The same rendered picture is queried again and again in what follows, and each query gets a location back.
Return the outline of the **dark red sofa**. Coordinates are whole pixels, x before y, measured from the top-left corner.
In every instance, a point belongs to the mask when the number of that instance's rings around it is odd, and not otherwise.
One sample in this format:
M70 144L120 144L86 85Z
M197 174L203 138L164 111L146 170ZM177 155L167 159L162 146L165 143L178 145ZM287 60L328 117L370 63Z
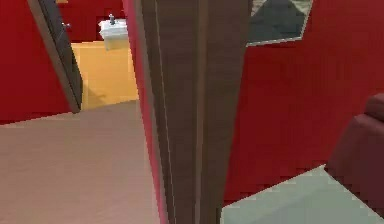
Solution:
M369 97L350 120L325 170L384 218L384 93Z

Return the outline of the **white sink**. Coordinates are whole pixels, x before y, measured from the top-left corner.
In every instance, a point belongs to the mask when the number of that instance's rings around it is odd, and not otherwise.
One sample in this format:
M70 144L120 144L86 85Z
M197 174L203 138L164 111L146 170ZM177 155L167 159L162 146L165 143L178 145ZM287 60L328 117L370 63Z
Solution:
M127 48L129 45L128 30L125 19L116 19L112 14L108 20L98 23L99 34L103 39L106 50Z

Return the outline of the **grey framed wall picture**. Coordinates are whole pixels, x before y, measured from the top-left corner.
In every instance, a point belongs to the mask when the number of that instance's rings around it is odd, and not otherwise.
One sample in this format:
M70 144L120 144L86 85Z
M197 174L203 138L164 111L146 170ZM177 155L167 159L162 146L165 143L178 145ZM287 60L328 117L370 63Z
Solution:
M248 46L301 40L313 0L252 0Z

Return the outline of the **dark brown room door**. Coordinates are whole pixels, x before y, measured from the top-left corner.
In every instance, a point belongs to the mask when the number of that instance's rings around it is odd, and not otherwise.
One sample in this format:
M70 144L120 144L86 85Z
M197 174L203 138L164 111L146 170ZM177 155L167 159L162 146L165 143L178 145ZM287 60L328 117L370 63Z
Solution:
M55 0L27 0L70 111L81 110L83 79Z

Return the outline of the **brown wooden room door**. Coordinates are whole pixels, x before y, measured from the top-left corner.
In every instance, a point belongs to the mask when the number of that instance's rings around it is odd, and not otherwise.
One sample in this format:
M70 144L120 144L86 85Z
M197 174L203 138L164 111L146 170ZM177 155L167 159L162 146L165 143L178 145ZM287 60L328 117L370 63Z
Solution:
M160 224L220 224L252 0L134 0Z

